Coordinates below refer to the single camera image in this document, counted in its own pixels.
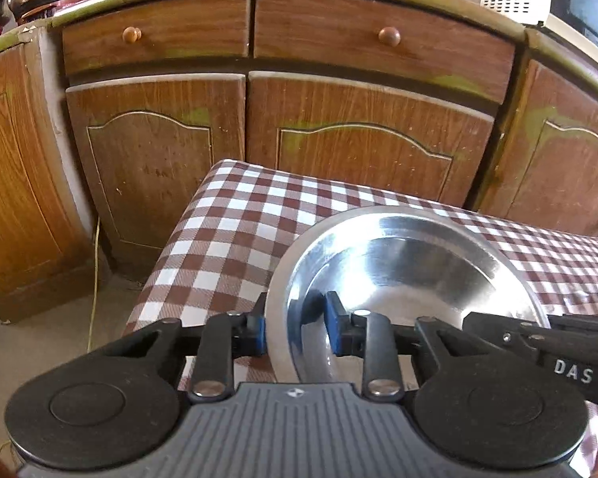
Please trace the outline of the small steel bowl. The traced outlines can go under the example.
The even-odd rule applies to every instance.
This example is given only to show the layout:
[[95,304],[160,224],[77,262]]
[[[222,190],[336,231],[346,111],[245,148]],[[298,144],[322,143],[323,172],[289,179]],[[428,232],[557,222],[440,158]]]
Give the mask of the small steel bowl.
[[410,206],[355,208],[300,234],[273,272],[264,313],[279,382],[361,382],[361,361],[330,348],[315,302],[328,291],[348,311],[395,325],[435,316],[459,327],[471,312],[549,323],[527,280],[483,236]]

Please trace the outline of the brown checkered tablecloth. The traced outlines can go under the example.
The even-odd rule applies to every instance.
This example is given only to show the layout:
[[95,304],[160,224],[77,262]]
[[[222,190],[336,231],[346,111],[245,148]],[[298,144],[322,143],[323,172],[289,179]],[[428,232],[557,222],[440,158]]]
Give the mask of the brown checkered tablecloth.
[[537,229],[387,191],[293,176],[244,162],[215,165],[180,219],[137,305],[147,326],[188,293],[186,321],[206,317],[228,261],[266,277],[273,369],[224,406],[185,417],[162,449],[121,477],[475,477],[438,453],[395,408],[348,384],[301,380],[297,331],[305,289],[344,256],[413,233],[440,233],[485,287],[474,306],[545,318],[545,309],[598,312],[598,237]]

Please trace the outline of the wooden kitchen cabinet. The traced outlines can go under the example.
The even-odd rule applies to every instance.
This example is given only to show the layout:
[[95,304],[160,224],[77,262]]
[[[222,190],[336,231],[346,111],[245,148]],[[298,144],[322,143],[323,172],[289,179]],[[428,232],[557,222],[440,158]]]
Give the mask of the wooden kitchen cabinet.
[[0,318],[144,276],[214,163],[598,237],[598,61],[466,0],[86,0],[0,36]]

